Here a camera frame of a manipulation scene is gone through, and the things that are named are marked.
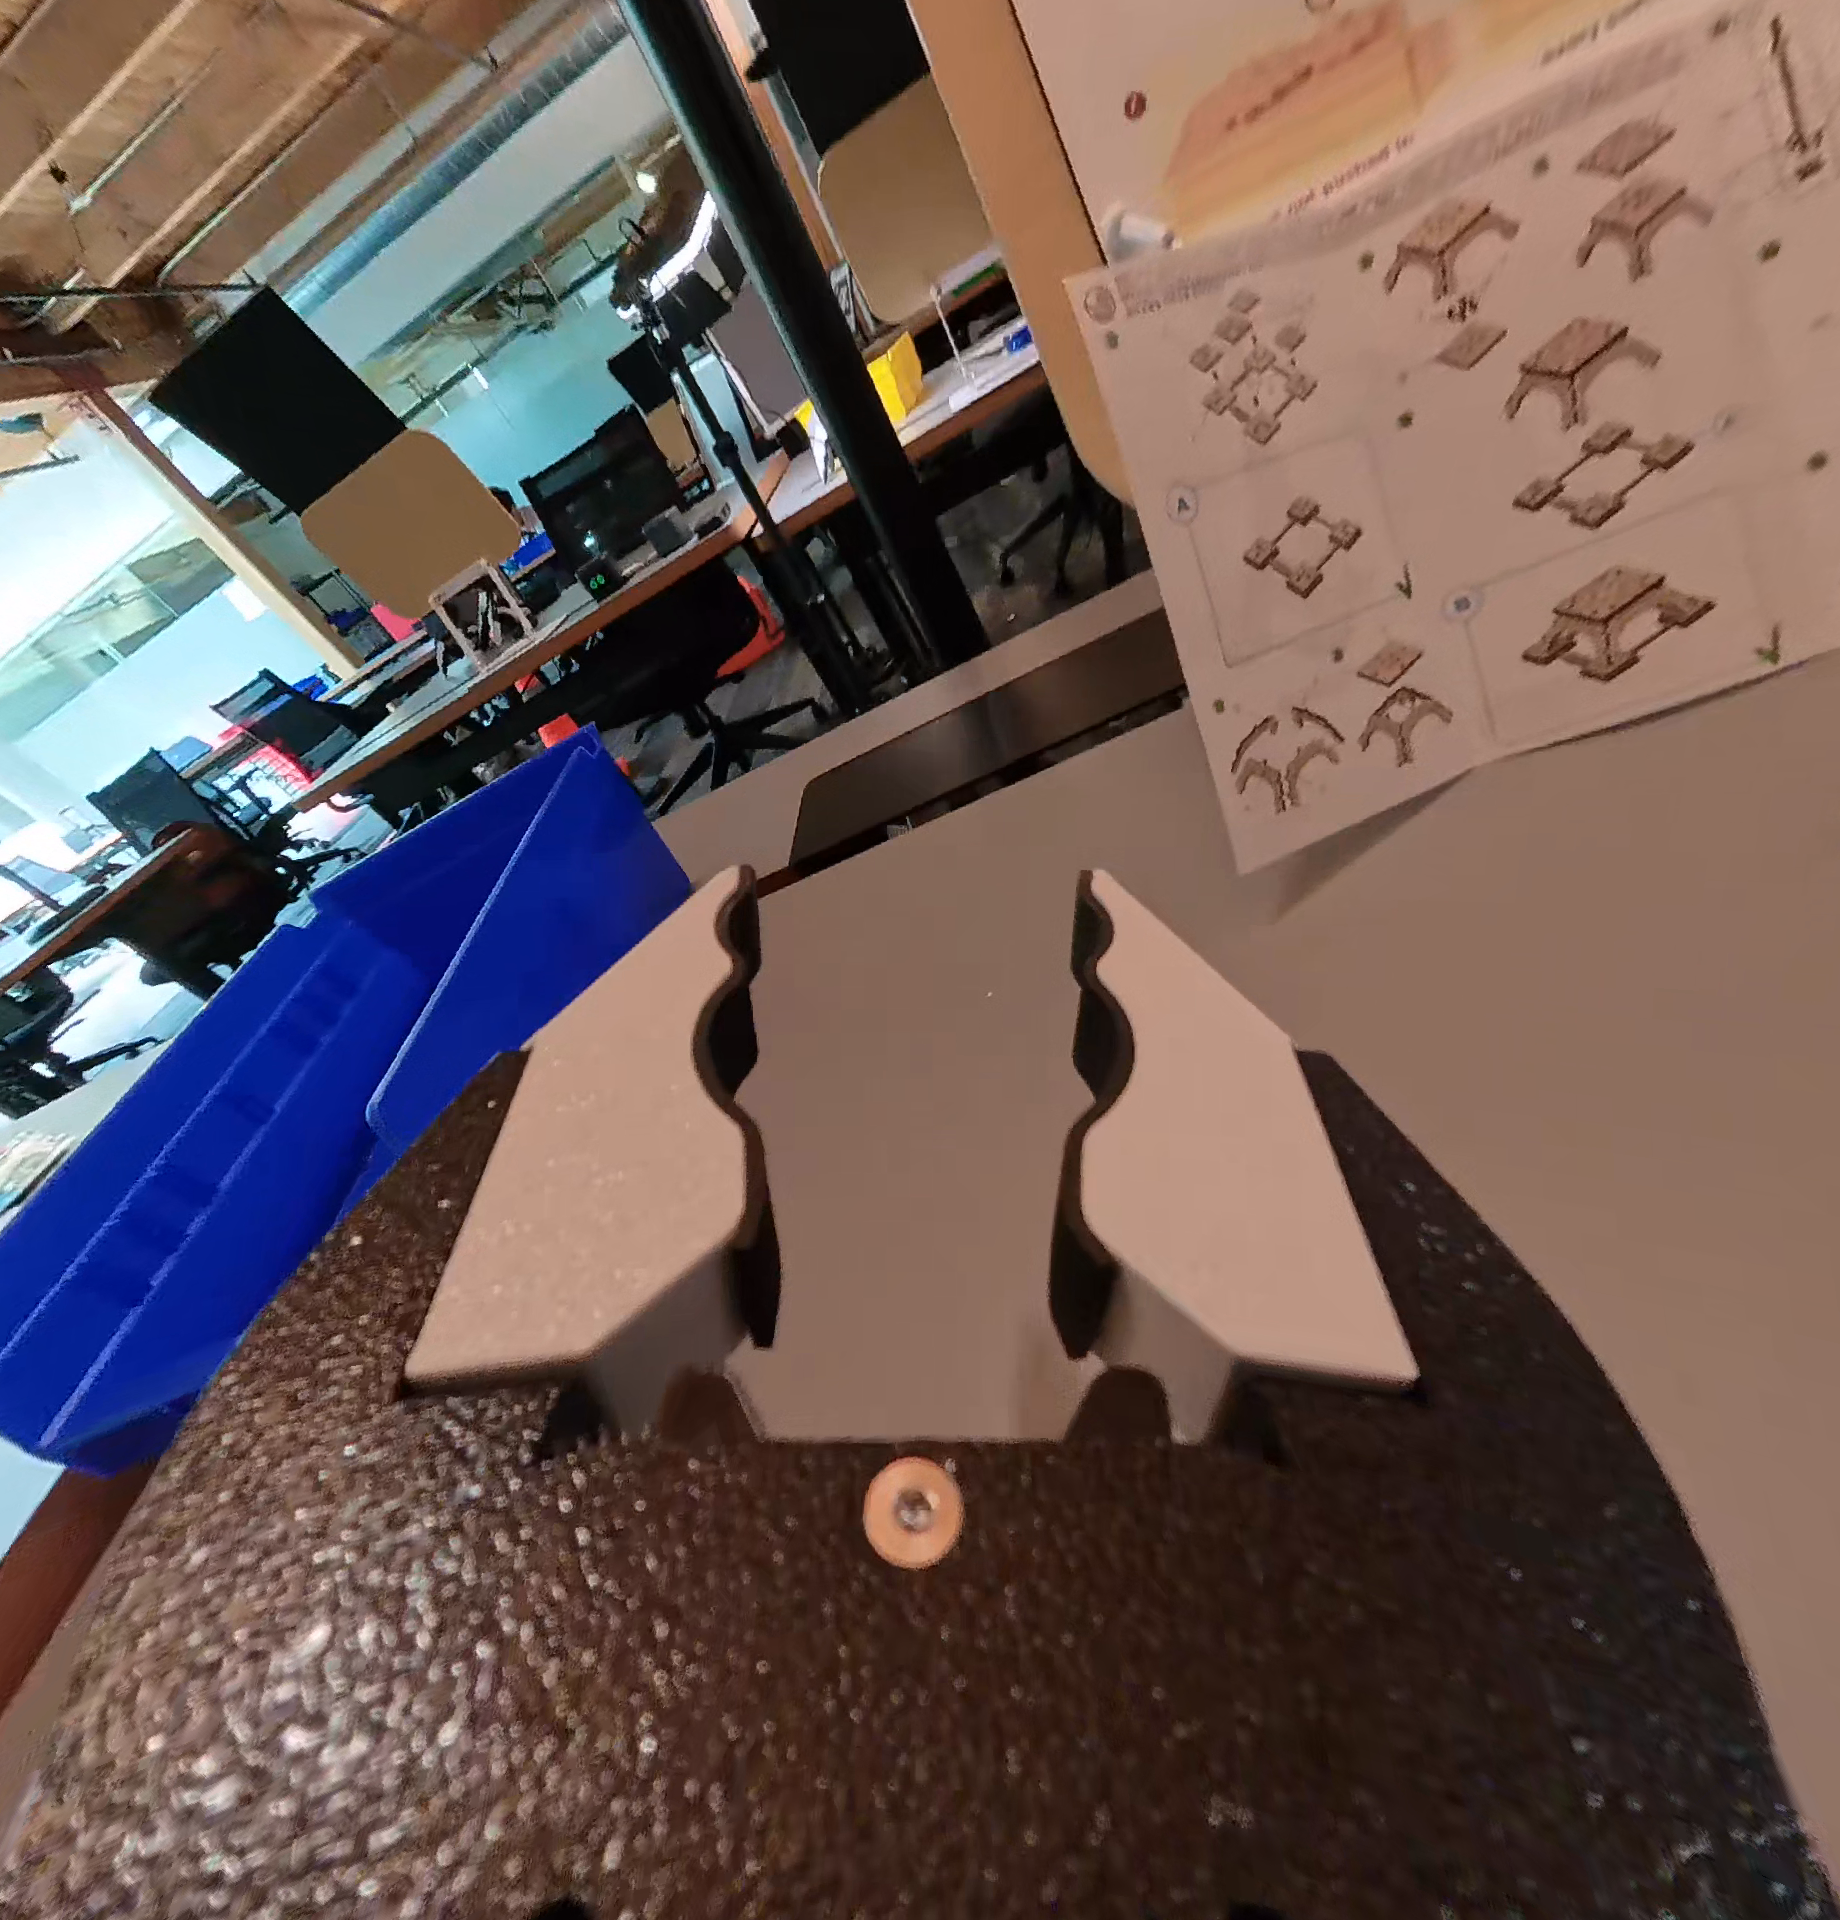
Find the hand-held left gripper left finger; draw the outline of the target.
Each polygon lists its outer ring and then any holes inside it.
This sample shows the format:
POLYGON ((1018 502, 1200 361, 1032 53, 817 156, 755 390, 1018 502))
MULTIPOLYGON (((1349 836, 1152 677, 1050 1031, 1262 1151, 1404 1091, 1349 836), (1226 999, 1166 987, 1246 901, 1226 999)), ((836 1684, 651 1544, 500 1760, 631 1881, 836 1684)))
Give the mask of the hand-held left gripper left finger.
POLYGON ((409 1399, 560 1387, 602 1435, 646 1435, 781 1328, 781 1228, 755 1065, 755 869, 728 867, 526 1043, 463 1211, 409 1399))

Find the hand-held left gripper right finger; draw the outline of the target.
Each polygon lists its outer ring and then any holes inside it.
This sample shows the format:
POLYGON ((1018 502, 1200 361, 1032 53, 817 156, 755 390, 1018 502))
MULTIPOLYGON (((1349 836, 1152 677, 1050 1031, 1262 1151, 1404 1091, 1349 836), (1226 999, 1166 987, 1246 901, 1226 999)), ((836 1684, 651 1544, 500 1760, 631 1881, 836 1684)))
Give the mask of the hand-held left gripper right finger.
POLYGON ((1288 1031, 1116 877, 1073 899, 1073 1065, 1050 1328, 1112 1412, 1237 1444, 1275 1382, 1411 1399, 1420 1358, 1288 1031))

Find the grey desk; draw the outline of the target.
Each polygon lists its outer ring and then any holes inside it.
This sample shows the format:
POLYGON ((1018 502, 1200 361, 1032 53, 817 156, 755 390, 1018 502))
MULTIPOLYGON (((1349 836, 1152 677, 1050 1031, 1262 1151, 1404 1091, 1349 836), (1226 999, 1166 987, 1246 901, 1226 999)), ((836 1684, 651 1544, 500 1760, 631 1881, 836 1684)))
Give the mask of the grey desk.
POLYGON ((409 1399, 480 1074, 133 1508, 0 1914, 1840 1914, 1840 654, 1255 879, 1178 714, 755 928, 775 1341, 409 1399), (1073 1435, 1084 869, 1288 1031, 1411 1399, 1073 1435))

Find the blue plastic bin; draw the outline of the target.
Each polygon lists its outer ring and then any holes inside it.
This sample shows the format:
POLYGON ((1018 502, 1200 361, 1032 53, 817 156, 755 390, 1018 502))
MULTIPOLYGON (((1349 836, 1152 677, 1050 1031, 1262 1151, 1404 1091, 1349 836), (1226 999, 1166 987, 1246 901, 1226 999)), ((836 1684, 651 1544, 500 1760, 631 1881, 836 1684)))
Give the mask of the blue plastic bin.
POLYGON ((0 1444, 161 1455, 321 1235, 688 899, 594 729, 321 879, 0 1228, 0 1444))

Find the black office chair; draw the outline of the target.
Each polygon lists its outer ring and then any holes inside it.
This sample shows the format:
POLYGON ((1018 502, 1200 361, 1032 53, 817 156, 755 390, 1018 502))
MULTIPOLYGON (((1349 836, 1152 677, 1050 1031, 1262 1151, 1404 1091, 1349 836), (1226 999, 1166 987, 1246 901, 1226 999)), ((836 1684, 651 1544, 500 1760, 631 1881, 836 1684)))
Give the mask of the black office chair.
POLYGON ((728 568, 699 568, 688 584, 636 602, 594 641, 599 705, 594 729, 661 724, 682 720, 699 740, 688 770, 674 770, 661 794, 646 794, 646 816, 663 823, 699 786, 723 789, 750 770, 760 751, 796 751, 802 733, 781 733, 781 724, 814 714, 835 724, 836 714, 817 697, 791 705, 755 705, 728 720, 712 705, 712 689, 728 688, 723 662, 760 634, 760 602, 728 568))
POLYGON ((183 779, 157 751, 106 786, 95 810, 134 842, 145 869, 118 887, 115 934, 161 974, 239 967, 325 860, 296 842, 283 810, 183 779))

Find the beige flag panel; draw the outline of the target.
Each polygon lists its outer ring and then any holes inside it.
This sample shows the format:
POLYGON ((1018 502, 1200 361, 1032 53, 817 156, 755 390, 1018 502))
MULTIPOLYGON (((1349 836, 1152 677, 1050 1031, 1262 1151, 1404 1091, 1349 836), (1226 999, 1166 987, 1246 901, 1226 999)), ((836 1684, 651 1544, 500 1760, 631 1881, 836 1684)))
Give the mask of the beige flag panel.
POLYGON ((1004 261, 932 78, 836 135, 817 198, 883 327, 907 327, 1004 261))
POLYGON ((409 621, 452 584, 505 568, 524 551, 524 522, 428 429, 389 442, 305 508, 298 526, 363 591, 363 602, 409 621))

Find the paper instruction sheet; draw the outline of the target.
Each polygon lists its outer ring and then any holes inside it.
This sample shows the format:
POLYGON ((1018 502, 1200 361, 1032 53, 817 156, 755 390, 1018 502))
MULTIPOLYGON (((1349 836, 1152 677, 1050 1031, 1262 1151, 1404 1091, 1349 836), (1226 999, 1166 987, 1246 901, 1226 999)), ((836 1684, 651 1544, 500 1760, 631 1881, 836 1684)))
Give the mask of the paper instruction sheet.
POLYGON ((1018 32, 1240 869, 1840 646, 1840 0, 1018 32))

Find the computer monitor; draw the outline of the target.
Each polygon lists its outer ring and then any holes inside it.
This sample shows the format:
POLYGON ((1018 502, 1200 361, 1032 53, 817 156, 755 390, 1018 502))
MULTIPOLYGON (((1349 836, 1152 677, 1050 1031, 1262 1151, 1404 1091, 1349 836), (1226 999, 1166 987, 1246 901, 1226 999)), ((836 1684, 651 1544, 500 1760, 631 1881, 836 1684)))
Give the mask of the computer monitor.
POLYGON ((688 489, 636 409, 618 409, 560 465, 524 480, 524 502, 547 522, 568 569, 618 568, 645 542, 651 517, 688 508, 688 489))

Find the long wooden table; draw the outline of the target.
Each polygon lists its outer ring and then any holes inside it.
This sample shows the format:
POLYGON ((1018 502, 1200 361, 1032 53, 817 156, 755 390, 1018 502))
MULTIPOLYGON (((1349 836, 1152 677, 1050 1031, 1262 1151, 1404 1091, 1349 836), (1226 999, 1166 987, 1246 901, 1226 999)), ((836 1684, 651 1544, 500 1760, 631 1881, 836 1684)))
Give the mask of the long wooden table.
MULTIPOLYGON (((1006 403, 1044 390, 1041 348, 999 352, 985 362, 985 381, 968 381, 962 362, 939 362, 920 389, 920 409, 891 429, 907 465, 924 465, 932 451, 962 442, 975 422, 999 418, 1006 403)), ((321 804, 353 810, 362 786, 399 763, 404 751, 459 729, 476 705, 505 697, 526 677, 537 677, 552 659, 583 646, 594 631, 618 627, 619 616, 651 602, 694 569, 723 556, 750 556, 775 560, 775 538, 755 522, 755 513, 740 502, 740 489, 720 489, 712 502, 728 502, 723 522, 694 538, 688 551, 646 560, 624 576, 619 591, 594 597, 573 587, 537 634, 505 641, 492 662, 459 668, 459 677, 428 677, 404 705, 389 714, 389 724, 363 729, 353 751, 342 751, 321 779, 308 779, 283 816, 308 816, 321 804)))

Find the black flag panel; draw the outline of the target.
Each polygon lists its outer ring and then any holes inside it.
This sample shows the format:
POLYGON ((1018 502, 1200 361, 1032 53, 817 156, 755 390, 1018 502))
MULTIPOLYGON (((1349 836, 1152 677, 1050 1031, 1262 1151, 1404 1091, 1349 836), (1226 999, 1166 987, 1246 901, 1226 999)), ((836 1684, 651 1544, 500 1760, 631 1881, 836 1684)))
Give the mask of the black flag panel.
POLYGON ((145 403, 296 517, 404 436, 363 378, 274 286, 216 320, 145 403))
POLYGON ((932 72, 902 0, 750 0, 750 16, 817 147, 932 72))

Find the black metal pole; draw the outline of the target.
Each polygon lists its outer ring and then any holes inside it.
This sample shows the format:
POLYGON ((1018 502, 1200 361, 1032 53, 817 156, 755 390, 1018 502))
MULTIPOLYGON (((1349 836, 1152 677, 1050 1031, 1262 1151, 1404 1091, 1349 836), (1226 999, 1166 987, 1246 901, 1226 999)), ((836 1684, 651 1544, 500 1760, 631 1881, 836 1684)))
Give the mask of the black metal pole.
POLYGON ((814 409, 836 444, 853 508, 914 631, 902 646, 902 677, 939 680, 942 668, 975 662, 985 654, 978 610, 939 533, 907 451, 883 414, 814 230, 775 166, 775 147, 706 13, 694 0, 619 0, 619 16, 631 20, 645 59, 699 156, 699 174, 712 193, 748 270, 755 278, 760 303, 814 390, 814 409))

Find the studio light on tripod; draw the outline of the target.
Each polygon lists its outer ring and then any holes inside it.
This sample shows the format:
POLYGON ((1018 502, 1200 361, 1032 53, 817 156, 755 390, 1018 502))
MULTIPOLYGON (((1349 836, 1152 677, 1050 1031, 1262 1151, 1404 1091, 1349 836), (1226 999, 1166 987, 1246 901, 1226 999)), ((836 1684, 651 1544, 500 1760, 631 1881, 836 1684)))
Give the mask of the studio light on tripod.
POLYGON ((703 270, 703 261, 712 249, 712 222, 720 222, 712 198, 699 203, 688 230, 624 218, 618 293, 619 293, 624 316, 636 320, 636 330, 646 340, 663 378, 674 381, 694 422, 706 436, 712 465, 737 480, 737 493, 750 517, 748 542, 755 556, 755 569, 760 569, 770 591, 781 597, 791 631, 802 634, 817 680, 829 688, 829 703, 846 720, 863 720, 870 688, 867 688, 867 659, 863 659, 853 627, 835 602, 814 556, 781 526, 781 517, 770 508, 781 484, 755 480, 750 458, 740 458, 737 429, 720 418, 712 395, 703 390, 703 381, 694 368, 694 348, 712 330, 712 316, 728 308, 723 286, 703 270))

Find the beige board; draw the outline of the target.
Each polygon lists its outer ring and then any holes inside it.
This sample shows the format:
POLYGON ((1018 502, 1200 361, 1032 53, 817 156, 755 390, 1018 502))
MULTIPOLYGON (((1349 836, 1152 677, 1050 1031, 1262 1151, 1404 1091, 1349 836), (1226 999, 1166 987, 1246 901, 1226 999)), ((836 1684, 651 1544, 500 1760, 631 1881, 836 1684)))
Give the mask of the beige board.
POLYGON ((1104 266, 1101 235, 1055 135, 1027 40, 1006 0, 907 0, 949 125, 978 193, 1006 284, 1041 348, 1080 465, 1125 508, 1130 480, 1112 429, 1065 278, 1104 266))

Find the small wooden frame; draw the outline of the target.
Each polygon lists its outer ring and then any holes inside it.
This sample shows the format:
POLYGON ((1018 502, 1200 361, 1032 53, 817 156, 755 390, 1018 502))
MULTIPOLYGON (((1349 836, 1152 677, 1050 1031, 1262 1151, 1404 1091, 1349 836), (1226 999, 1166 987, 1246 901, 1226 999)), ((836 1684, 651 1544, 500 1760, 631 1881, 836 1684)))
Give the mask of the small wooden frame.
POLYGON ((516 597, 510 576, 492 560, 463 568, 448 587, 436 587, 428 621, 466 668, 492 668, 500 654, 537 634, 537 621, 516 597))

